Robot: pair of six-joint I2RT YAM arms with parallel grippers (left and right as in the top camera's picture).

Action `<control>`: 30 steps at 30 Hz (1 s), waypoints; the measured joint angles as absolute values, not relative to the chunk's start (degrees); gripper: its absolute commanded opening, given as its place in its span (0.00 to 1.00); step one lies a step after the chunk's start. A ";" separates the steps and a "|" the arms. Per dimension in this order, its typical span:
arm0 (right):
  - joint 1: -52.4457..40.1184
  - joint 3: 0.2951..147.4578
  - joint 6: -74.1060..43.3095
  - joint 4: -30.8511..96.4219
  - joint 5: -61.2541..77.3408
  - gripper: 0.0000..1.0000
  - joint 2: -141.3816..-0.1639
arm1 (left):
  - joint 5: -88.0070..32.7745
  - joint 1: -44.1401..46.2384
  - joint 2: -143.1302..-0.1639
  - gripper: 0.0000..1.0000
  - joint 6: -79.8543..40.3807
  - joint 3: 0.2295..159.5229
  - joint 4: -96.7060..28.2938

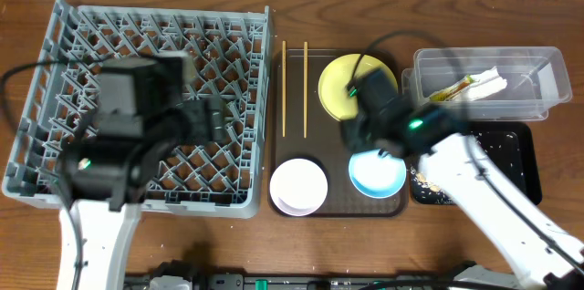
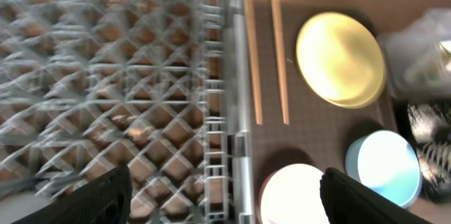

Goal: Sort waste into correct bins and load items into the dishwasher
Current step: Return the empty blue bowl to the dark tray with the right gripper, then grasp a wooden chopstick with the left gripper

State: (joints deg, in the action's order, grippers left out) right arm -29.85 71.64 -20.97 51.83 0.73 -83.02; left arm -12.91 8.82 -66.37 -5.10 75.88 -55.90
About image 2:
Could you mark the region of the pink bowl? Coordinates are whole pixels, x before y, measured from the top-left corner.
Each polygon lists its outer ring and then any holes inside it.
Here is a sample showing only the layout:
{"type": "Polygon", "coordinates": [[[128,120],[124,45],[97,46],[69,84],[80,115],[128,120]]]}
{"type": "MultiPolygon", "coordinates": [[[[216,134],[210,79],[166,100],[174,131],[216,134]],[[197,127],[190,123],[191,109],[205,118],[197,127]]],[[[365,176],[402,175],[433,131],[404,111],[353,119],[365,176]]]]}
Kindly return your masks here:
{"type": "Polygon", "coordinates": [[[260,189],[263,224],[328,224],[320,197],[323,172],[297,163],[268,176],[260,189]]]}

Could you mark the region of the white paper cup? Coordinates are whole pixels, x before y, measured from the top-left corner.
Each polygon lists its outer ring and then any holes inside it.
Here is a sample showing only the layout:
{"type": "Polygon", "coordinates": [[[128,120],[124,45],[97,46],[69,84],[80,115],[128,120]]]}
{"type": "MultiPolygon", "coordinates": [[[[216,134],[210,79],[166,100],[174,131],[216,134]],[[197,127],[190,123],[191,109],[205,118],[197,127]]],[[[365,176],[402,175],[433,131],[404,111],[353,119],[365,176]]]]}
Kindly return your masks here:
{"type": "Polygon", "coordinates": [[[34,192],[20,192],[1,200],[1,224],[10,224],[24,218],[54,201],[50,197],[37,196],[34,192]]]}

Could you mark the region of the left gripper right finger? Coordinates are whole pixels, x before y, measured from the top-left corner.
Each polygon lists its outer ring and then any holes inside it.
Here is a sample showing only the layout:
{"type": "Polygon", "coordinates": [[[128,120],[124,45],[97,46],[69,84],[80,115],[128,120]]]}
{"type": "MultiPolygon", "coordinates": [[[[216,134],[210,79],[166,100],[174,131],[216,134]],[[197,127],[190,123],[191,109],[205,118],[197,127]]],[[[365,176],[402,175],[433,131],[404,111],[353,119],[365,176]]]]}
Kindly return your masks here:
{"type": "Polygon", "coordinates": [[[320,197],[330,224],[430,224],[336,168],[327,168],[320,197]]]}

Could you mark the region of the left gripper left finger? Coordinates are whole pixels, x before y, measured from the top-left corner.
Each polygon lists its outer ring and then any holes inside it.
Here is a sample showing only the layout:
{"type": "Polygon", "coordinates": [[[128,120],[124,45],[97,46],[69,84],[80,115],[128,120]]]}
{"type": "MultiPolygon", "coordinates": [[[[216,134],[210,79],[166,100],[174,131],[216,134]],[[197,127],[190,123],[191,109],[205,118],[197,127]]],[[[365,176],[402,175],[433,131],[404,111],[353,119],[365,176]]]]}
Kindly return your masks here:
{"type": "Polygon", "coordinates": [[[130,170],[120,166],[13,224],[125,224],[131,196],[130,170]]]}

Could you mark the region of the light blue bowl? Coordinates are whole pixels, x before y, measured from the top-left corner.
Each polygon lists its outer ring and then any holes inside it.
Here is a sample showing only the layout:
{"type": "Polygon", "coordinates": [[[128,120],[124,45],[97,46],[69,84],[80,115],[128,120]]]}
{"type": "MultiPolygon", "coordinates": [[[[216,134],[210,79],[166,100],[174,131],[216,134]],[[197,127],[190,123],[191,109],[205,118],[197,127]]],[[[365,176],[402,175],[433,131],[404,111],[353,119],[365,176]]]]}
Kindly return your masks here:
{"type": "Polygon", "coordinates": [[[422,187],[419,160],[396,132],[378,130],[355,140],[345,155],[348,176],[406,209],[422,187]]]}

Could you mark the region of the wooden chopstick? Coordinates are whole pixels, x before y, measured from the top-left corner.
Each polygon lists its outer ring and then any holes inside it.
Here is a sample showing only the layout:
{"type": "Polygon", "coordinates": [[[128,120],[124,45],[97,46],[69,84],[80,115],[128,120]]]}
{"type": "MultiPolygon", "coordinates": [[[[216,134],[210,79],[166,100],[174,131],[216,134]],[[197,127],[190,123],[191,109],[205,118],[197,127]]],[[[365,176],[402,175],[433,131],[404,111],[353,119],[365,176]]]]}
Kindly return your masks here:
{"type": "Polygon", "coordinates": [[[254,103],[254,113],[257,125],[263,124],[263,113],[261,105],[261,82],[259,73],[259,57],[257,48],[257,34],[254,20],[253,0],[244,0],[247,43],[249,52],[249,64],[251,68],[252,94],[254,103]]]}
{"type": "Polygon", "coordinates": [[[271,0],[271,12],[273,19],[273,32],[276,46],[276,60],[278,67],[278,83],[280,92],[280,104],[283,115],[283,123],[290,124],[289,106],[288,106],[288,87],[286,78],[286,59],[285,46],[283,40],[283,22],[281,15],[280,0],[271,0]]]}

